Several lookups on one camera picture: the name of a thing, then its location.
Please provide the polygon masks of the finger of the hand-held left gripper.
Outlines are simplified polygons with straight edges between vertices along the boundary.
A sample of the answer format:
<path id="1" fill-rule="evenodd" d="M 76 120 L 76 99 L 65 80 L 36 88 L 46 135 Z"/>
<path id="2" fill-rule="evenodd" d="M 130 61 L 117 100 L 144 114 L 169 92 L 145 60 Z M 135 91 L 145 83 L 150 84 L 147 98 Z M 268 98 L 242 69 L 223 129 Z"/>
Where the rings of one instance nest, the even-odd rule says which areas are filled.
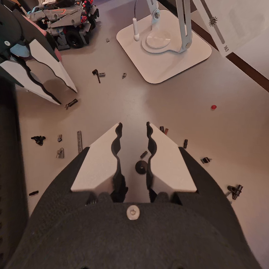
<path id="1" fill-rule="evenodd" d="M 16 61 L 4 61 L 0 64 L 1 66 L 1 75 L 4 75 L 5 78 L 9 79 L 11 82 L 19 85 L 20 87 L 29 90 L 32 93 L 54 103 L 61 105 L 61 102 L 57 100 L 54 95 L 48 92 L 42 83 L 36 80 L 31 72 Z"/>
<path id="2" fill-rule="evenodd" d="M 49 43 L 47 47 L 44 47 L 37 39 L 34 39 L 26 47 L 27 49 L 22 49 L 22 45 L 16 44 L 10 49 L 10 52 L 16 56 L 25 58 L 29 54 L 37 62 L 49 67 L 56 77 L 61 79 L 69 89 L 77 93 L 76 86 Z"/>

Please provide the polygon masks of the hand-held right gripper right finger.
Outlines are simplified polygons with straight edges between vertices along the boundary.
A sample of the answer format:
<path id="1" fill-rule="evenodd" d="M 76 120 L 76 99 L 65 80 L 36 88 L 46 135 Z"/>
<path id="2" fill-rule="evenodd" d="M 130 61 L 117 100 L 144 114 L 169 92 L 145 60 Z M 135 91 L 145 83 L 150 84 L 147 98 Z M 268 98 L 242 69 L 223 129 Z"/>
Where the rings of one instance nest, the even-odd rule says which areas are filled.
<path id="1" fill-rule="evenodd" d="M 146 186 L 150 202 L 159 193 L 172 198 L 174 193 L 195 193 L 197 187 L 183 159 L 179 146 L 154 124 L 147 122 L 150 157 L 146 172 Z"/>

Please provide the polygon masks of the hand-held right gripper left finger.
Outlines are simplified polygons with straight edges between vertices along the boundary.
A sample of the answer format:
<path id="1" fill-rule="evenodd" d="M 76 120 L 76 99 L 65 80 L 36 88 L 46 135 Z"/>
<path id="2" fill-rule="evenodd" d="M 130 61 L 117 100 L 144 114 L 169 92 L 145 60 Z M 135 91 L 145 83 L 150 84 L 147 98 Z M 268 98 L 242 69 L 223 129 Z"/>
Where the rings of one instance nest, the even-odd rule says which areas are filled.
<path id="1" fill-rule="evenodd" d="M 72 192 L 89 191 L 96 196 L 106 192 L 113 202 L 124 202 L 128 187 L 118 157 L 122 128 L 122 123 L 116 123 L 89 146 L 71 187 Z"/>

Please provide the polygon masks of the black round lego dish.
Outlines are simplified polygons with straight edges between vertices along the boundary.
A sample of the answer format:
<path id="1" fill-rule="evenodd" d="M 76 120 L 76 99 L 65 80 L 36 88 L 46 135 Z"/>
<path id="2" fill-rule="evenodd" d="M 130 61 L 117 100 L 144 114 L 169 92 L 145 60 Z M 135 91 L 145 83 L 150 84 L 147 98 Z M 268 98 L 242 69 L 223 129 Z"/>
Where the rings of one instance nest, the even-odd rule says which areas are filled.
<path id="1" fill-rule="evenodd" d="M 139 160 L 135 165 L 135 170 L 138 174 L 144 175 L 147 172 L 148 163 L 144 160 Z"/>

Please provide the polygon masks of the grey lego car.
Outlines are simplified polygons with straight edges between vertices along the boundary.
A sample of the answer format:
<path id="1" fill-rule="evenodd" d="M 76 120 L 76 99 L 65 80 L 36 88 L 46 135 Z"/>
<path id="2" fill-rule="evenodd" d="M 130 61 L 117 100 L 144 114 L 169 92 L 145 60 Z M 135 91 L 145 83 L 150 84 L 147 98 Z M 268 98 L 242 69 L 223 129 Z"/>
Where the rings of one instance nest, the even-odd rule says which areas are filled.
<path id="1" fill-rule="evenodd" d="M 89 44 L 99 10 L 93 0 L 57 0 L 52 5 L 38 5 L 28 18 L 54 38 L 59 51 L 80 49 Z"/>

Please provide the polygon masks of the scattered black lego pins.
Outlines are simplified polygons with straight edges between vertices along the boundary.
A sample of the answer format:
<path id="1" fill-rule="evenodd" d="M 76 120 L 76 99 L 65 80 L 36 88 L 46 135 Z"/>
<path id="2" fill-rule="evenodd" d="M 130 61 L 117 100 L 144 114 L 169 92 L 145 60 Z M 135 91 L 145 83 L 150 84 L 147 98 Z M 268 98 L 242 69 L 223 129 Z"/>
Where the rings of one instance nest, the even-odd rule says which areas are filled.
<path id="1" fill-rule="evenodd" d="M 34 136 L 34 137 L 31 137 L 31 139 L 34 140 L 36 142 L 36 144 L 38 144 L 39 146 L 42 146 L 43 141 L 45 140 L 45 136 Z M 184 143 L 183 143 L 184 149 L 187 148 L 187 142 L 188 142 L 188 140 L 185 139 Z M 142 160 L 147 154 L 148 154 L 147 151 L 143 152 L 143 154 L 140 156 L 140 159 Z M 208 157 L 205 157 L 205 158 L 201 159 L 201 161 L 203 164 L 205 164 L 205 163 L 209 163 L 211 161 L 211 159 Z M 226 194 L 226 197 L 228 197 L 231 194 L 232 199 L 236 200 L 237 197 L 239 197 L 240 193 L 242 192 L 243 186 L 241 186 L 241 185 L 238 185 L 237 187 L 228 186 L 227 189 L 229 190 L 229 192 Z M 39 193 L 39 191 L 36 190 L 36 191 L 29 193 L 29 196 L 34 196 L 34 195 L 37 195 L 38 193 Z"/>

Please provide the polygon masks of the person's left hand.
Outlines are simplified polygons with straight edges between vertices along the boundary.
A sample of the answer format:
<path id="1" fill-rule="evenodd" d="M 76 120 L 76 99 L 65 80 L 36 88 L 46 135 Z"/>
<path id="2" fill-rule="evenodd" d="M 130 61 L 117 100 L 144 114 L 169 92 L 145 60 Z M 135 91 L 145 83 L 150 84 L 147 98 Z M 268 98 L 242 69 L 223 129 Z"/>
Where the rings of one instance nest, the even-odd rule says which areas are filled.
<path id="1" fill-rule="evenodd" d="M 56 42 L 54 40 L 54 38 L 52 37 L 51 34 L 49 34 L 46 30 L 43 30 L 42 28 L 40 28 L 36 23 L 32 22 L 29 18 L 23 16 L 28 22 L 30 22 L 33 26 L 35 26 L 47 39 L 47 41 L 49 42 L 49 44 L 51 45 L 52 49 L 54 50 L 57 58 L 62 62 L 62 56 L 60 54 L 60 52 L 57 49 L 57 45 Z"/>

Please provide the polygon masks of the black perforated chair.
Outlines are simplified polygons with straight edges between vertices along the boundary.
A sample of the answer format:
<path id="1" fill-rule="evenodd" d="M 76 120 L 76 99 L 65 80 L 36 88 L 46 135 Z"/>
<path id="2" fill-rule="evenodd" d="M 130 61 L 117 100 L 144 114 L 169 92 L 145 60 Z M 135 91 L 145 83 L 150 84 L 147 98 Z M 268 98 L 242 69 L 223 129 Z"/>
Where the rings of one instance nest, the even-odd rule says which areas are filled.
<path id="1" fill-rule="evenodd" d="M 14 254 L 29 218 L 15 85 L 0 79 L 0 268 Z"/>

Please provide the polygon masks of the white book stand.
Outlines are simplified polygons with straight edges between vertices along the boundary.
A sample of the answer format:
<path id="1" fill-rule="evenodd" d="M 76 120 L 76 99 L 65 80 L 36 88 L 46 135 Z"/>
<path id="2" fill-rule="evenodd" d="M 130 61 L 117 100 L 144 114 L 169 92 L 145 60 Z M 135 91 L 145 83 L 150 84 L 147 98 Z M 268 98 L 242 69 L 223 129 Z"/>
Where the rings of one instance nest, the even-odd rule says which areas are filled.
<path id="1" fill-rule="evenodd" d="M 120 30 L 116 39 L 144 80 L 158 84 L 207 60 L 212 49 L 192 31 L 190 1 L 176 1 L 178 17 L 147 1 L 150 15 Z"/>

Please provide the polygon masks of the open instruction booklet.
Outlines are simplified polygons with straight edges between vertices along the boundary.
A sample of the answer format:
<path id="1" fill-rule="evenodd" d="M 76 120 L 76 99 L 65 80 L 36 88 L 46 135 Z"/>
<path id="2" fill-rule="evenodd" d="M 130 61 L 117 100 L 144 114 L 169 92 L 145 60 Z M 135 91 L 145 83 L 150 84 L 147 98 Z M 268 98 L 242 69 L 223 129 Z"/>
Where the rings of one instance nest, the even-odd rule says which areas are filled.
<path id="1" fill-rule="evenodd" d="M 193 0 L 223 57 L 269 26 L 268 0 Z"/>

